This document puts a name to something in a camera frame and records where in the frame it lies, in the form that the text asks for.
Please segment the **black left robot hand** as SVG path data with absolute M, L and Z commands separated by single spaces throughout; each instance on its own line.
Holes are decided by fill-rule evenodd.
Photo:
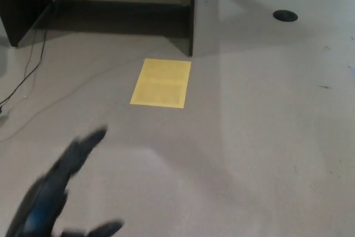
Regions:
M 53 236 L 55 222 L 68 199 L 67 185 L 104 139 L 102 125 L 83 138 L 74 138 L 49 170 L 25 193 L 9 224 L 6 236 Z

